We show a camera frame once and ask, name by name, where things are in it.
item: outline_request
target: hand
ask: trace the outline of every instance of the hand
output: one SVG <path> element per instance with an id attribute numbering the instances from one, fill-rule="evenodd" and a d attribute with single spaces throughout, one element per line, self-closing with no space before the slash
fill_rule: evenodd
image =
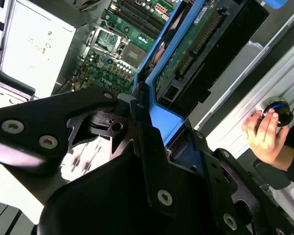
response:
<path id="1" fill-rule="evenodd" d="M 289 126 L 284 126 L 280 129 L 278 134 L 276 134 L 279 115 L 274 112 L 274 109 L 270 109 L 265 118 L 261 121 L 258 130 L 256 130 L 256 125 L 260 116 L 261 111 L 257 111 L 243 124 L 243 134 L 249 147 L 261 161 L 273 165 L 276 168 L 287 170 L 289 165 L 277 165 L 277 157 L 284 146 L 290 128 Z"/>

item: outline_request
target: blue plastic tab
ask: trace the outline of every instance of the blue plastic tab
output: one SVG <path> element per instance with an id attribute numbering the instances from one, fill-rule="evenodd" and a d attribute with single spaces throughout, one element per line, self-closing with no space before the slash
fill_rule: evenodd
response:
<path id="1" fill-rule="evenodd" d="M 266 4 L 271 6 L 273 9 L 279 9 L 284 4 L 286 4 L 288 0 L 264 0 Z"/>
<path id="2" fill-rule="evenodd" d="M 167 144 L 170 139 L 173 137 L 173 135 L 177 132 L 177 130 L 181 127 L 184 120 L 181 116 L 173 113 L 172 111 L 164 108 L 163 106 L 159 105 L 156 100 L 156 94 L 155 94 L 155 86 L 154 82 L 156 78 L 161 73 L 162 69 L 166 65 L 166 63 L 169 61 L 170 57 L 174 53 L 176 47 L 180 43 L 180 41 L 183 39 L 184 35 L 187 33 L 188 29 L 194 22 L 195 18 L 199 14 L 199 11 L 201 10 L 202 5 L 204 4 L 205 0 L 196 0 L 193 4 L 192 8 L 188 12 L 187 16 L 185 17 L 184 21 L 182 22 L 181 26 L 177 30 L 177 33 L 171 40 L 170 44 L 168 45 L 167 49 L 163 53 L 159 63 L 156 65 L 154 70 L 151 72 L 149 77 L 146 79 L 146 83 L 149 85 L 149 92 L 150 92 L 150 116 L 152 120 L 152 125 L 155 126 L 160 130 L 162 140 L 164 144 Z M 146 65 L 148 58 L 153 55 L 154 51 L 157 49 L 157 44 L 161 40 L 164 32 L 166 29 L 170 26 L 170 23 L 173 19 L 173 16 L 175 15 L 178 7 L 181 5 L 181 2 L 179 2 L 178 6 L 175 8 L 174 12 L 172 13 L 172 16 L 170 17 L 169 21 L 165 25 L 164 29 L 160 33 L 154 47 L 149 52 L 148 56 L 142 63 L 141 69 L 138 71 L 137 74 L 139 74 L 142 70 L 142 68 Z M 138 83 L 138 76 L 135 77 L 134 87 L 136 87 Z"/>

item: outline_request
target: sticker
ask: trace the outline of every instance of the sticker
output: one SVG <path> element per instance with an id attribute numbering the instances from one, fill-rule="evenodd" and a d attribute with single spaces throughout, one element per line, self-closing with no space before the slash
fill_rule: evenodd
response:
<path id="1" fill-rule="evenodd" d="M 205 12 L 207 11 L 208 7 L 204 7 L 201 12 L 198 14 L 197 18 L 194 21 L 194 24 L 198 24 L 198 22 L 200 21 L 200 19 L 203 17 L 203 15 L 205 14 Z"/>

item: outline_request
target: finger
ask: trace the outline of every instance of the finger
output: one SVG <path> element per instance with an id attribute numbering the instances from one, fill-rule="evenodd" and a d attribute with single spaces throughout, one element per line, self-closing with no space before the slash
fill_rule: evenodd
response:
<path id="1" fill-rule="evenodd" d="M 247 126 L 248 126 L 249 121 L 251 120 L 251 117 L 252 116 L 248 117 L 242 126 L 242 133 L 243 133 L 246 140 L 248 140 Z"/>
<path id="2" fill-rule="evenodd" d="M 247 134 L 248 139 L 254 139 L 256 137 L 256 130 L 255 127 L 257 125 L 258 119 L 260 118 L 261 111 L 257 111 L 250 119 L 247 125 Z"/>
<path id="3" fill-rule="evenodd" d="M 261 121 L 259 128 L 257 130 L 257 136 L 256 136 L 256 139 L 258 142 L 263 142 L 265 140 L 266 132 L 269 127 L 273 113 L 274 113 L 274 109 L 269 109 L 267 112 L 267 115 Z"/>
<path id="4" fill-rule="evenodd" d="M 267 128 L 265 142 L 270 147 L 275 146 L 276 140 L 276 128 L 278 127 L 279 115 L 277 113 L 273 113 L 270 123 Z"/>
<path id="5" fill-rule="evenodd" d="M 290 127 L 289 126 L 283 126 L 281 127 L 281 129 L 279 130 L 278 134 L 277 134 L 277 144 L 279 146 L 283 146 L 286 140 L 286 136 L 288 135 L 290 131 Z"/>

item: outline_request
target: knob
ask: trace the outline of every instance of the knob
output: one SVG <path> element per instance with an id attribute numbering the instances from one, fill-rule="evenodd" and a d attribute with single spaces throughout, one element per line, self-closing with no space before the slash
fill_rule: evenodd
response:
<path id="1" fill-rule="evenodd" d="M 282 97 L 271 97 L 259 106 L 262 111 L 262 118 L 267 115 L 269 109 L 274 109 L 279 114 L 278 126 L 286 126 L 293 120 L 293 113 L 290 111 L 290 106 L 287 101 Z"/>

